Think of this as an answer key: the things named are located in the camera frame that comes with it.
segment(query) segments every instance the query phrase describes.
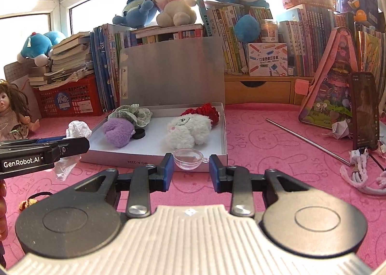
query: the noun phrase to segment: phone screen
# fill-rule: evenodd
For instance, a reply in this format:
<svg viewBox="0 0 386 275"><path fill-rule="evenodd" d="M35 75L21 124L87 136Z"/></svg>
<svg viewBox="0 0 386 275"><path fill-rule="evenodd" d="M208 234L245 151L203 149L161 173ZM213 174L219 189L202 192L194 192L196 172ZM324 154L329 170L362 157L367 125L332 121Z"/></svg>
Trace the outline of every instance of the phone screen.
<svg viewBox="0 0 386 275"><path fill-rule="evenodd" d="M351 103L354 116L354 150L376 149L379 140L378 95L370 72L350 75Z"/></svg>

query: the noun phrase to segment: drawer handle cutout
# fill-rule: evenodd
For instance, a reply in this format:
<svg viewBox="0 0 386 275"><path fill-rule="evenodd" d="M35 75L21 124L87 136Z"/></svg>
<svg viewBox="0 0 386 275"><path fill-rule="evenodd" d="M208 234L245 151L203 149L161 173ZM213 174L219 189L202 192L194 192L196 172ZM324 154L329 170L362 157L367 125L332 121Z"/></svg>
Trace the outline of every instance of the drawer handle cutout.
<svg viewBox="0 0 386 275"><path fill-rule="evenodd" d="M262 86L265 81L240 81L247 88L257 88L258 86Z"/></svg>

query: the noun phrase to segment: box lid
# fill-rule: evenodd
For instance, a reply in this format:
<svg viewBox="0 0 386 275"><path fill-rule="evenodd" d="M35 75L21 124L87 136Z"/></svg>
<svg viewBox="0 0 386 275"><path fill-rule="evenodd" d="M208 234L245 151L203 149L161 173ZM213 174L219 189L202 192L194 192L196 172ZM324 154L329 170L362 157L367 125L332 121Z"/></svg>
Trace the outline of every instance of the box lid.
<svg viewBox="0 0 386 275"><path fill-rule="evenodd" d="M220 37L145 44L120 52L120 104L225 103Z"/></svg>

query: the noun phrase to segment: blue round sticker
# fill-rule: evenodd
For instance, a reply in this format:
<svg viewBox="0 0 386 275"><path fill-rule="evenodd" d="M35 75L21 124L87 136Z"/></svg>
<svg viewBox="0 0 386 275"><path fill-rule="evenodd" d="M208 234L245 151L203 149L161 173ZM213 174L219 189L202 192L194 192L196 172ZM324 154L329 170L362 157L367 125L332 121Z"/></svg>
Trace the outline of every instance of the blue round sticker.
<svg viewBox="0 0 386 275"><path fill-rule="evenodd" d="M71 108L71 98L66 92L59 92L55 96L55 105L60 110Z"/></svg>

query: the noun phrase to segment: pink tablecloth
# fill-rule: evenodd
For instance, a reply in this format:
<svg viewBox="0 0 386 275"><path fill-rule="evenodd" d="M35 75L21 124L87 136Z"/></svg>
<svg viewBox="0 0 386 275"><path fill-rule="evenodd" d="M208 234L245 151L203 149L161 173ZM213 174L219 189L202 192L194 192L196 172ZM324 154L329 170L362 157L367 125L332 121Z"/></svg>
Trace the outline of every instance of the pink tablecloth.
<svg viewBox="0 0 386 275"><path fill-rule="evenodd" d="M241 165L254 173L263 173L266 168L276 168L295 178L328 192L358 207L369 222L369 230L358 255L370 267L376 268L386 259L386 198L372 197L358 192L342 180L341 163L317 148L295 136L269 124L269 118L291 130L309 138L348 159L350 140L335 140L322 135L326 130L304 125L297 119L298 107L292 105L245 104L227 106L227 142L229 165ZM86 121L92 128L102 117L89 117ZM64 134L71 118L42 119L37 137ZM19 203L39 191L57 192L107 166L79 163L65 182L59 182L53 172L42 171L31 175L6 180L7 218L10 233L4 242L5 259L8 267L22 258L23 252L14 232L14 223L19 214ZM371 182L380 173L376 164L369 160L368 171ZM123 211L127 193L123 193L118 210ZM216 194L207 173L174 173L170 190L155 192L151 197L153 209L165 205L230 204L229 194ZM255 196L255 206L263 211L264 204L259 195Z"/></svg>

